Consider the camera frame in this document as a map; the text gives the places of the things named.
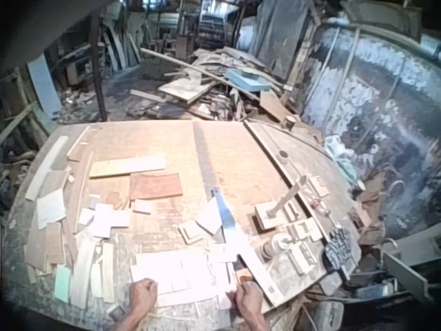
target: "floor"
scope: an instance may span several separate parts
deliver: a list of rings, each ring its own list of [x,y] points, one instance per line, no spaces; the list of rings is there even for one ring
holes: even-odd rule
[[[131,89],[157,93],[159,86],[171,81],[173,77],[164,77],[166,72],[176,72],[177,65],[160,59],[145,59],[139,66],[126,68],[103,80],[104,103],[108,121],[132,121],[149,119],[145,110],[152,102],[130,94]],[[59,124],[93,123],[100,121],[98,103],[93,97],[77,104],[64,102],[64,108],[58,119]]]

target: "workbench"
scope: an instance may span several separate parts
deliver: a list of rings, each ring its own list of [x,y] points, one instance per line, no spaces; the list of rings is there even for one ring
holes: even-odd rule
[[[114,291],[116,302],[123,308],[128,307],[128,288],[132,282],[130,266],[134,264],[137,253],[160,252],[187,248],[178,225],[192,220],[203,206],[211,199],[210,190],[219,187],[225,200],[232,209],[236,222],[258,247],[271,238],[276,231],[261,232],[256,228],[254,205],[277,200],[287,192],[286,178],[274,166],[268,152],[277,153],[280,149],[288,152],[292,162],[285,165],[285,174],[293,179],[300,175],[296,164],[311,174],[319,174],[330,195],[323,201],[331,208],[334,219],[348,229],[353,239],[353,257],[360,259],[360,248],[356,244],[358,234],[350,220],[345,217],[353,201],[347,191],[349,186],[343,179],[333,161],[320,151],[321,147],[308,138],[296,137],[261,123],[248,123],[257,132],[268,150],[264,151],[243,123],[214,121],[126,121],[88,124],[95,134],[91,143],[92,161],[120,159],[142,156],[144,154],[164,154],[167,172],[178,172],[181,178],[183,195],[156,202],[155,217],[132,219],[128,228],[112,229],[110,242],[115,245]],[[44,156],[53,143],[61,136],[69,136],[63,146],[53,170],[64,170],[69,164],[75,180],[79,180],[76,169],[81,165],[67,162],[66,153],[85,129],[86,124],[59,127],[48,139],[29,175],[20,187],[12,210],[10,222],[14,227],[8,229],[3,243],[3,297],[17,307],[25,307],[40,312],[54,319],[87,329],[108,328],[113,320],[105,310],[111,306],[102,299],[89,295],[87,310],[57,300],[53,296],[54,277],[39,277],[36,284],[30,284],[24,263],[23,246],[28,240],[28,233],[34,203],[24,199],[25,192]],[[87,179],[83,197],[87,194],[105,196],[109,190],[127,194],[129,176]],[[65,196],[69,196],[69,183]],[[318,217],[326,231],[332,230],[330,220]],[[207,236],[192,246],[206,248],[215,243],[216,238]],[[333,292],[341,284],[338,274],[326,275],[321,254],[323,244],[320,241],[309,242],[309,247],[319,260],[314,269],[304,276],[299,276],[286,255],[281,255],[266,263],[270,275],[284,294],[288,304],[280,306],[266,317],[271,319],[273,330],[284,330],[280,325],[283,314],[296,313],[300,309],[297,299],[299,293],[322,280],[325,292]],[[349,271],[355,268],[348,266]],[[264,310],[272,307],[264,302]],[[228,328],[240,319],[236,311],[217,310],[216,300],[200,301],[195,304],[159,308],[149,314],[140,324],[145,330],[218,330]]]

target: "wooden table top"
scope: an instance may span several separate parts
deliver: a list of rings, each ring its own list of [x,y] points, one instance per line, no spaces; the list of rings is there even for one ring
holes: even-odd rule
[[[105,310],[110,306],[102,299],[89,295],[87,310],[59,301],[53,296],[54,277],[39,277],[36,284],[30,284],[24,263],[23,246],[28,240],[28,229],[34,210],[34,203],[25,201],[24,195],[44,156],[56,139],[68,135],[69,141],[57,157],[53,170],[64,170],[69,164],[75,179],[85,174],[77,174],[79,164],[67,162],[66,153],[89,125],[95,129],[90,147],[93,149],[92,161],[104,161],[145,154],[164,154],[166,169],[157,173],[178,172],[181,178],[183,195],[169,199],[155,200],[155,215],[138,214],[128,228],[112,230],[110,242],[115,245],[114,291],[116,302],[123,308],[128,307],[128,287],[132,281],[130,266],[135,264],[135,254],[142,252],[160,252],[187,248],[178,225],[192,220],[211,198],[210,190],[220,188],[225,200],[232,208],[232,213],[252,245],[259,246],[276,231],[258,233],[254,215],[254,205],[277,200],[287,192],[287,185],[267,155],[256,143],[253,136],[242,123],[214,121],[127,121],[81,124],[59,127],[50,136],[37,155],[30,168],[29,175],[20,187],[10,219],[15,219],[16,226],[8,230],[4,242],[2,290],[6,300],[17,306],[30,308],[49,317],[77,325],[82,328],[97,329],[113,325],[113,320]],[[291,159],[301,163],[312,174],[319,174],[328,185],[331,194],[325,197],[325,203],[331,207],[334,218],[343,219],[352,206],[347,196],[348,186],[334,163],[325,155],[309,147],[288,134],[259,123],[252,123],[260,132],[270,149],[288,151]],[[293,178],[299,174],[287,165],[287,171]],[[109,191],[128,194],[129,176],[108,177],[86,180],[81,204],[87,207],[89,194],[105,197]],[[69,197],[69,184],[65,188],[65,197]],[[331,230],[328,219],[320,219],[326,230]],[[349,221],[342,221],[357,239],[356,230]],[[216,238],[209,235],[192,246],[207,247],[215,243]],[[323,244],[309,242],[312,252],[319,257]],[[355,258],[360,258],[356,249]],[[326,275],[323,264],[318,263],[305,276],[299,276],[289,259],[282,255],[267,263],[272,278],[280,291],[290,300]],[[339,276],[325,277],[328,286],[335,289],[340,285]],[[266,303],[265,310],[271,307]],[[238,317],[228,310],[218,310],[216,300],[206,300],[194,304],[159,308],[147,316],[140,327],[155,330],[217,330],[227,328],[238,321]]]

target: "glue bottle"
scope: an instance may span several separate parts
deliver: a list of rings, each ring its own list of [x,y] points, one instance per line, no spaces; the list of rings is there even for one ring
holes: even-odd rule
[[[260,247],[260,253],[264,259],[270,260],[289,249],[292,237],[287,233],[275,234],[269,241]]]

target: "forearm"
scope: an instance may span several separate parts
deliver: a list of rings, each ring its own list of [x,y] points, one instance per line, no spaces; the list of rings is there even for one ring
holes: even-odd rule
[[[269,331],[269,324],[262,314],[245,317],[245,322],[251,331]]]
[[[143,319],[143,317],[140,316],[140,314],[129,312],[115,325],[114,331],[135,330],[141,319]]]

